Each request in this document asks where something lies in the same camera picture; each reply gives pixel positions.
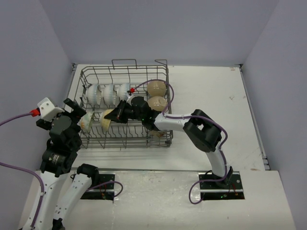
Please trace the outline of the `yellow green patterned bowl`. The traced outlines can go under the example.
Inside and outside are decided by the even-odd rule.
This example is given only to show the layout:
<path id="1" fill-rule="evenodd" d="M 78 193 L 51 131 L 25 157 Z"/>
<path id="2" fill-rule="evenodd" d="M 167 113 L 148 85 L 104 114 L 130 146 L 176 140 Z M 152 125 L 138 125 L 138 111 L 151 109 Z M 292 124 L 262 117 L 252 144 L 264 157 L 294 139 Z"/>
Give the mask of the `yellow green patterned bowl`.
<path id="1" fill-rule="evenodd" d="M 104 132 L 107 132 L 110 124 L 111 124 L 111 120 L 110 119 L 106 119 L 105 116 L 108 115 L 109 113 L 111 113 L 113 111 L 113 109 L 107 109 L 104 112 L 101 113 L 100 118 L 99 118 L 99 123 L 101 125 L 101 128 Z"/>

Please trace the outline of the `cream floral patterned bowl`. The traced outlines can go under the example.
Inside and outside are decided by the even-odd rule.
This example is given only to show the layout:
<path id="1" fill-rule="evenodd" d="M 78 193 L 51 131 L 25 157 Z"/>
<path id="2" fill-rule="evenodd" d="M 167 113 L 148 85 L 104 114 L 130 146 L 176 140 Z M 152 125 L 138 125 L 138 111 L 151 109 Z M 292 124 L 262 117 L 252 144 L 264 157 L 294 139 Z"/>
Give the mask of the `cream floral patterned bowl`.
<path id="1" fill-rule="evenodd" d="M 93 116 L 94 112 L 88 112 L 80 119 L 80 127 L 84 133 L 89 133 L 91 131 L 94 121 Z"/>

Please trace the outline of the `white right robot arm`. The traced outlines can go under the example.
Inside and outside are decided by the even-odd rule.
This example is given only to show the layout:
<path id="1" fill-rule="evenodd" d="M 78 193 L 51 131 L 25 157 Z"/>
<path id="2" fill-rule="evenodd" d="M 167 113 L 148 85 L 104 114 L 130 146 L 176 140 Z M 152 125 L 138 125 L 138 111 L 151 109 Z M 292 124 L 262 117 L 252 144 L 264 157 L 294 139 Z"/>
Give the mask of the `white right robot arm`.
<path id="1" fill-rule="evenodd" d="M 233 169 L 227 164 L 222 151 L 228 134 L 202 110 L 196 109 L 186 115 L 167 114 L 152 109 L 142 97 L 137 96 L 130 102 L 120 101 L 115 109 L 103 114 L 102 118 L 121 124 L 137 120 L 150 131 L 184 132 L 209 159 L 213 175 L 207 181 L 215 183 L 219 188 L 225 188 L 231 183 Z"/>

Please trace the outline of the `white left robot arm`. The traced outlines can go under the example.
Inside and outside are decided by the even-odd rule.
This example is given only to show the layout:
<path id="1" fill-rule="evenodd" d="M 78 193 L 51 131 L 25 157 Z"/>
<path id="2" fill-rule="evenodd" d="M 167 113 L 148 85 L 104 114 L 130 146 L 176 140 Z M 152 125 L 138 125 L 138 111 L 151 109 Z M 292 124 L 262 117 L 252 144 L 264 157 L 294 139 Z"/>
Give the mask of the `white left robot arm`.
<path id="1" fill-rule="evenodd" d="M 72 109 L 71 112 L 58 107 L 48 97 L 38 103 L 41 118 L 36 125 L 47 130 L 50 138 L 39 169 L 40 188 L 22 227 L 24 230 L 63 230 L 84 192 L 97 187 L 100 182 L 97 168 L 84 164 L 64 196 L 60 196 L 82 144 L 79 121 L 86 114 L 71 99 L 65 99 L 64 103 Z"/>

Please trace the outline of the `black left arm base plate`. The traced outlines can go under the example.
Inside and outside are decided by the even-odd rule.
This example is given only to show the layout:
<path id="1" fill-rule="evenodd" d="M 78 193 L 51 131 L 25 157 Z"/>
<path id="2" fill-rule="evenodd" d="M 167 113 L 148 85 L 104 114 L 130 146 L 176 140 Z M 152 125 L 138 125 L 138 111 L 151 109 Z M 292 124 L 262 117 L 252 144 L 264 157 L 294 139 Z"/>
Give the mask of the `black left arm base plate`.
<path id="1" fill-rule="evenodd" d="M 92 184 L 91 187 L 97 186 L 99 184 L 114 181 L 115 174 L 99 174 L 98 181 L 95 184 Z M 85 192 L 81 200 L 114 200 L 114 184 L 106 184 L 90 191 Z"/>

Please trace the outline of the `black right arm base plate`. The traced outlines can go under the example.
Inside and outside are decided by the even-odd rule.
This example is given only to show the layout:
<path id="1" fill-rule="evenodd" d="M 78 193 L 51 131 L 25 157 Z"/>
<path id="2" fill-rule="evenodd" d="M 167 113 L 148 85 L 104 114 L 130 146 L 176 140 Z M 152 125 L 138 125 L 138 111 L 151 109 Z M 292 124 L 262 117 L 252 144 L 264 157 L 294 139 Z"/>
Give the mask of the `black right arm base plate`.
<path id="1" fill-rule="evenodd" d="M 228 185 L 218 185 L 216 182 L 201 182 L 200 194 L 203 201 L 245 199 L 239 172 L 232 174 Z"/>

